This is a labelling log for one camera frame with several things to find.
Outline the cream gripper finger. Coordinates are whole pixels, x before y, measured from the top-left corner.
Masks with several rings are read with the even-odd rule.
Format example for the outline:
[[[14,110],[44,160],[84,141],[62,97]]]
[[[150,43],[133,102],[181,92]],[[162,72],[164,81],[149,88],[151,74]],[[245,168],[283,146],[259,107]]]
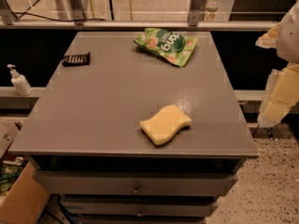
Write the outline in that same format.
[[[276,126],[298,102],[299,64],[288,63],[281,71],[273,69],[266,82],[258,124],[261,128]]]
[[[260,36],[255,42],[255,45],[264,49],[275,49],[277,47],[278,28],[279,23],[275,24],[270,30]]]

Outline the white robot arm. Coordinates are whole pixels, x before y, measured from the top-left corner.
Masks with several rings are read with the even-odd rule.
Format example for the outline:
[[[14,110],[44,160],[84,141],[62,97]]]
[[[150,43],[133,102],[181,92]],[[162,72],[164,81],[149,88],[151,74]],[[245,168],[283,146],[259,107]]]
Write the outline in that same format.
[[[258,124],[261,128],[271,128],[299,102],[299,1],[255,45],[276,49],[277,56],[288,62],[281,71],[271,71],[259,109]]]

